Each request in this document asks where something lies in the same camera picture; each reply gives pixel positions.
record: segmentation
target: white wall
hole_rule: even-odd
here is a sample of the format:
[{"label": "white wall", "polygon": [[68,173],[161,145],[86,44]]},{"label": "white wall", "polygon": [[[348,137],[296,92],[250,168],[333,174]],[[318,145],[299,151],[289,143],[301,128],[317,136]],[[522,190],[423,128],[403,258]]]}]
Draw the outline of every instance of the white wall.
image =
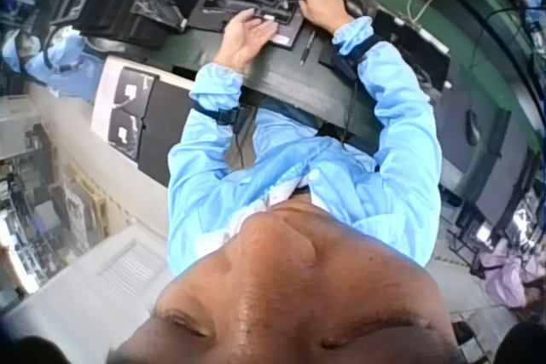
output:
[{"label": "white wall", "polygon": [[26,152],[25,132],[38,122],[38,113],[26,95],[0,97],[0,159]]}]

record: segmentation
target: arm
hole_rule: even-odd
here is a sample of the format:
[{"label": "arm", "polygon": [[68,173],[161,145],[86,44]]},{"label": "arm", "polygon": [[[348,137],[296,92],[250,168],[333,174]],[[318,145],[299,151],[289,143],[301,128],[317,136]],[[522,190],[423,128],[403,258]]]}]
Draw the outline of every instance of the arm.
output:
[{"label": "arm", "polygon": [[[239,105],[243,77],[212,63],[197,74],[190,97],[206,110],[230,110]],[[168,191],[169,238],[186,211],[206,196],[229,173],[225,154],[233,132],[206,115],[191,110],[182,140],[169,153],[171,180]]]},{"label": "arm", "polygon": [[[371,19],[354,20],[343,0],[304,0],[305,17],[334,34],[340,53],[372,35]],[[376,44],[358,67],[366,90],[377,100],[375,115],[384,125],[375,160],[379,175],[367,179],[373,190],[375,214],[397,215],[402,229],[385,226],[378,237],[424,265],[432,255],[439,224],[439,177],[442,154],[428,97],[396,48]]]},{"label": "arm", "polygon": [[[363,17],[337,30],[334,43],[347,55],[372,33],[371,19]],[[385,184],[409,205],[436,209],[442,154],[433,108],[413,70],[384,42],[366,54],[358,76],[377,101],[375,116],[384,125],[375,160]]]},{"label": "arm", "polygon": [[[225,29],[214,62],[199,71],[190,97],[209,111],[230,110],[239,105],[242,73],[247,64],[272,39],[273,22],[249,20],[253,10],[238,14]],[[205,114],[191,110],[182,139],[169,153],[171,180],[168,189],[168,261],[174,273],[184,265],[184,244],[200,229],[189,219],[192,210],[229,173],[225,154],[233,132]]]}]

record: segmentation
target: electronic component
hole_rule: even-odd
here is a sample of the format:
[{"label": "electronic component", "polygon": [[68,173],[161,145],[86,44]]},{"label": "electronic component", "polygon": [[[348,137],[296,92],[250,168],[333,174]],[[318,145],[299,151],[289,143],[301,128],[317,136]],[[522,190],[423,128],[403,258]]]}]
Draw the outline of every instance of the electronic component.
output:
[{"label": "electronic component", "polygon": [[234,15],[246,9],[265,20],[279,23],[279,32],[272,43],[291,49],[301,29],[304,16],[299,0],[200,0],[189,17],[188,26],[222,32]]}]

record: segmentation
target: hair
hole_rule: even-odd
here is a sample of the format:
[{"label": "hair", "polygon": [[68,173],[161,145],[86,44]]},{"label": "hair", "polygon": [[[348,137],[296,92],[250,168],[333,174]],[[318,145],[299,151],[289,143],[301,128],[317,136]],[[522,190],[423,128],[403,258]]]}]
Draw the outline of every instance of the hair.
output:
[{"label": "hair", "polygon": [[17,364],[70,364],[61,349],[45,338],[31,336],[9,346],[6,362]]}]

